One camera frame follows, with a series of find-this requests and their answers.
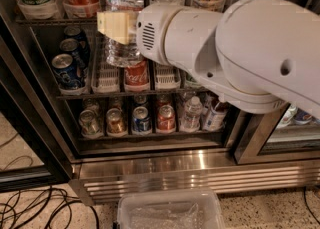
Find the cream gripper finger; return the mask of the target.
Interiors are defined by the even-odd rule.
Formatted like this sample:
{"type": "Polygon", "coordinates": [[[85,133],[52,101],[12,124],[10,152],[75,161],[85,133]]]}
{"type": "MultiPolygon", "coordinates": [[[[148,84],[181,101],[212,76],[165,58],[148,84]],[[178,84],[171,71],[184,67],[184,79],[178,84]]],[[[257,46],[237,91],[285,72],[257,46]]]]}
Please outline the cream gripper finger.
{"type": "Polygon", "coordinates": [[[128,45],[136,41],[139,13],[134,11],[103,11],[97,13],[97,30],[116,42],[128,45]]]}

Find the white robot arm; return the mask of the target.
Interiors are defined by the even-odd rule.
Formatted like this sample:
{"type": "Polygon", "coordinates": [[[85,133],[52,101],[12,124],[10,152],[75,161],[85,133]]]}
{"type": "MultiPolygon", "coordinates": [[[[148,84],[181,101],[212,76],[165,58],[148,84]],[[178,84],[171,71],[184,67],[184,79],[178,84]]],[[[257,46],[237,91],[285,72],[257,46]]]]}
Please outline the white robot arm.
{"type": "Polygon", "coordinates": [[[320,117],[320,16],[286,0],[240,0],[225,12],[154,3],[140,12],[103,11],[97,29],[190,74],[254,114],[291,103],[320,117]]]}

